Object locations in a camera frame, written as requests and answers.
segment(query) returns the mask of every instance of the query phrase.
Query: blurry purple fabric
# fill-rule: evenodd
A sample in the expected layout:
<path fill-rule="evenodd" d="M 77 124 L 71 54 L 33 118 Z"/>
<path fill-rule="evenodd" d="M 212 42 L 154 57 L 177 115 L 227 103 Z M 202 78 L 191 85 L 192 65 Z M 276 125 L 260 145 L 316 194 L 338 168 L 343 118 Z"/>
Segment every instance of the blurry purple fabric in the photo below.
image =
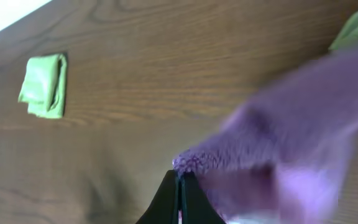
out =
<path fill-rule="evenodd" d="M 173 167 L 195 172 L 225 220 L 269 213 L 284 223 L 321 223 L 337 206 L 357 132 L 358 47 L 251 96 Z"/>

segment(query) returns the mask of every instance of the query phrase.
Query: pink fabric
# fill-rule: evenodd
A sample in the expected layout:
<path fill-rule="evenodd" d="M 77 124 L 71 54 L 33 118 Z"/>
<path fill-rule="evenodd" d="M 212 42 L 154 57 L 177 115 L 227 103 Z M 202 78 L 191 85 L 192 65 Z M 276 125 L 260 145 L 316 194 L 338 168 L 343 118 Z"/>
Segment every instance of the pink fabric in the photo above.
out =
<path fill-rule="evenodd" d="M 225 220 L 266 213 L 321 223 L 337 206 L 357 132 L 358 47 L 258 92 L 173 167 L 195 172 Z"/>

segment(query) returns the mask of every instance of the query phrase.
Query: wooden table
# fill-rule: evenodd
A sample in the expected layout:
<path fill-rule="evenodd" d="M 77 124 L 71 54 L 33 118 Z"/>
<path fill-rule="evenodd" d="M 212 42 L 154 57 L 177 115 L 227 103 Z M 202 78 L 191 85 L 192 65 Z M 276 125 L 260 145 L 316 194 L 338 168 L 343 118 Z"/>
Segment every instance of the wooden table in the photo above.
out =
<path fill-rule="evenodd" d="M 327 52 L 358 1 L 54 0 L 0 32 L 0 224 L 134 223 L 172 157 Z M 17 103 L 68 52 L 65 117 Z M 358 224 L 358 154 L 332 223 Z"/>

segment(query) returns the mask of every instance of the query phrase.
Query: purple cloth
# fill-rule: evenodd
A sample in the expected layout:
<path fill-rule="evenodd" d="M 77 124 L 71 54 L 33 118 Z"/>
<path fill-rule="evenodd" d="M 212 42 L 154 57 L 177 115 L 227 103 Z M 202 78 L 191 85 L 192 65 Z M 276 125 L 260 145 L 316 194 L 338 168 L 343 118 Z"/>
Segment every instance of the purple cloth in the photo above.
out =
<path fill-rule="evenodd" d="M 256 93 L 173 167 L 195 172 L 225 220 L 266 213 L 321 223 L 337 206 L 357 132 L 358 47 Z"/>

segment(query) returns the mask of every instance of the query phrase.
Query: brown wooden surface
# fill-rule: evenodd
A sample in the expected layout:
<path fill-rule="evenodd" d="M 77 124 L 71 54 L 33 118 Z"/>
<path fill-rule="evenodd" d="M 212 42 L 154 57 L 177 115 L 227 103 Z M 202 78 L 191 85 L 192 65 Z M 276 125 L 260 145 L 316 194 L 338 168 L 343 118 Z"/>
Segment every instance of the brown wooden surface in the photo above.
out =
<path fill-rule="evenodd" d="M 0 224 L 134 223 L 171 159 L 250 93 L 325 54 L 358 1 L 54 0 L 0 32 Z M 63 119 L 17 96 L 69 56 Z M 358 224 L 358 153 L 332 223 Z"/>

